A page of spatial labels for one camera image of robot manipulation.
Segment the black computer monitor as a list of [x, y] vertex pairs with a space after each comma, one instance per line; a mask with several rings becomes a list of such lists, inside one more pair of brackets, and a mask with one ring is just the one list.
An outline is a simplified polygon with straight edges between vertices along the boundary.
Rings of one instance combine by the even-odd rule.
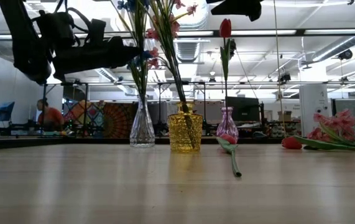
[[260, 121], [260, 103], [257, 98], [228, 96], [227, 102], [228, 106], [233, 108], [234, 121]]

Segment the clear glass vase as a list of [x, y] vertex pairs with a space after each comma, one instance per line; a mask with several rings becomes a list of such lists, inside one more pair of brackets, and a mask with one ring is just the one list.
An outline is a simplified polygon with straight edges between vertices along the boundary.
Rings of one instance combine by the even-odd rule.
[[130, 146], [147, 148], [155, 146], [155, 133], [147, 106], [147, 96], [138, 95], [137, 111], [129, 136]]

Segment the pink glass vase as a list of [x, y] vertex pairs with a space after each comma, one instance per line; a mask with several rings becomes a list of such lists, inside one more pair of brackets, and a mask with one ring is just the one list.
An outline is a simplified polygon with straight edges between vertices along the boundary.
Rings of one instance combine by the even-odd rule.
[[216, 135], [221, 136], [222, 134], [228, 134], [233, 136], [236, 140], [239, 139], [239, 131], [237, 129], [237, 126], [233, 120], [233, 107], [222, 107], [221, 108], [222, 112], [222, 120], [218, 125], [218, 128], [216, 130]]

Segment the blue-lit monitor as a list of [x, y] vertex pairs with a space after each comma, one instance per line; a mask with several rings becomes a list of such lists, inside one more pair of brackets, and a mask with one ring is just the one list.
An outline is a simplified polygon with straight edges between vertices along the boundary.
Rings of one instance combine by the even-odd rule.
[[15, 102], [3, 103], [0, 106], [0, 121], [10, 121]]

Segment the person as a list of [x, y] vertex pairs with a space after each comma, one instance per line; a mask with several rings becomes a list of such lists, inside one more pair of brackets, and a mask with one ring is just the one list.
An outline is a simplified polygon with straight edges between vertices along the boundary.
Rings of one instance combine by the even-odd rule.
[[63, 131], [64, 117], [59, 110], [50, 107], [47, 99], [37, 101], [37, 109], [40, 111], [38, 123], [49, 131]]

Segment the yellow glass vase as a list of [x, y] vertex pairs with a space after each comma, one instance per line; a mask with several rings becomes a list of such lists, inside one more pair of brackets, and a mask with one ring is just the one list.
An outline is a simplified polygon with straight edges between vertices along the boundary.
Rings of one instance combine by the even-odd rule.
[[193, 112], [193, 101], [177, 103], [178, 111], [168, 116], [170, 149], [176, 153], [197, 153], [201, 149], [203, 117]]

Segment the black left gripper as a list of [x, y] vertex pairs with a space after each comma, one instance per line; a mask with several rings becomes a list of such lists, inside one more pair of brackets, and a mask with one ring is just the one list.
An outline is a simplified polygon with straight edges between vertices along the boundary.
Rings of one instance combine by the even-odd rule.
[[64, 82], [65, 75], [97, 68], [125, 66], [141, 53], [135, 46], [124, 45], [120, 36], [103, 40], [106, 23], [89, 20], [80, 11], [75, 11], [86, 24], [78, 27], [66, 12], [40, 13], [36, 18], [45, 47], [45, 56], [53, 62], [53, 77]]

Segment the colourful patterned tapestry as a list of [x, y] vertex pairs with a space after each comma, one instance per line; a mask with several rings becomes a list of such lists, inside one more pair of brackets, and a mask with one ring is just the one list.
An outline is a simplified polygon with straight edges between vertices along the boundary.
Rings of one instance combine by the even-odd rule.
[[128, 139], [136, 111], [136, 103], [81, 100], [64, 103], [62, 114], [74, 135]]

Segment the pink flower bunch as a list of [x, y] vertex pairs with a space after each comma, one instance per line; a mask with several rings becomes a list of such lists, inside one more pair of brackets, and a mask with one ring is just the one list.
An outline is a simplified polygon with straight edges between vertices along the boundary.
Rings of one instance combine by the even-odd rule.
[[313, 119], [318, 126], [307, 134], [308, 139], [355, 147], [355, 117], [348, 109], [330, 117], [315, 113]]
[[178, 18], [172, 13], [174, 5], [175, 0], [149, 0], [149, 7], [153, 12], [151, 21], [154, 30], [148, 31], [147, 36], [160, 42], [161, 49], [164, 52], [161, 61], [173, 76], [180, 102], [185, 104], [187, 99], [183, 91], [183, 82], [173, 43], [180, 28], [177, 22]]

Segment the red tulip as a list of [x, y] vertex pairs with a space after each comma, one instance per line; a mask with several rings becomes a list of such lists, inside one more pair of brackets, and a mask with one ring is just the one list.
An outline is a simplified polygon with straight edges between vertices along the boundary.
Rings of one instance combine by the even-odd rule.
[[229, 45], [232, 39], [232, 23], [230, 19], [224, 19], [219, 27], [219, 36], [223, 38], [223, 45], [220, 47], [221, 63], [224, 77], [225, 107], [228, 107], [228, 75], [229, 75]]
[[355, 146], [343, 143], [325, 142], [314, 139], [306, 139], [299, 136], [291, 136], [282, 140], [282, 146], [286, 149], [308, 149], [308, 150], [345, 150], [355, 151]]
[[231, 157], [232, 171], [235, 177], [241, 177], [242, 174], [236, 162], [236, 148], [238, 147], [237, 140], [228, 134], [222, 134], [216, 138], [221, 148]]

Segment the black aluminium table frame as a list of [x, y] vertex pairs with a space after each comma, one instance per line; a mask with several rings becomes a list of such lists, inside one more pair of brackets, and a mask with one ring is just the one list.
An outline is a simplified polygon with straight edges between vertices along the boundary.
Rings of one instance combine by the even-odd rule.
[[[283, 139], [239, 139], [238, 146], [256, 144], [280, 144], [282, 146]], [[109, 139], [109, 138], [9, 138], [0, 139], [0, 149], [9, 149], [17, 147], [33, 147], [33, 146], [47, 146], [57, 144], [110, 144], [110, 145], [129, 145], [128, 139]]]

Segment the silver ventilation duct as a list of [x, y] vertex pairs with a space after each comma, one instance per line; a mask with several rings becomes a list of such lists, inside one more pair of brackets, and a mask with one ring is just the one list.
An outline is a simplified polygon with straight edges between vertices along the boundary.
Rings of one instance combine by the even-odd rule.
[[[185, 15], [178, 19], [180, 30], [198, 31], [205, 30], [208, 20], [208, 5], [206, 0], [180, 0], [184, 6], [179, 9], [174, 8], [173, 14], [179, 16], [190, 6], [196, 5], [196, 11], [192, 15]], [[177, 51], [177, 58], [183, 63], [195, 62], [200, 54], [201, 44], [199, 42], [187, 42], [194, 40], [192, 38], [185, 39], [183, 42], [175, 43], [175, 50]]]

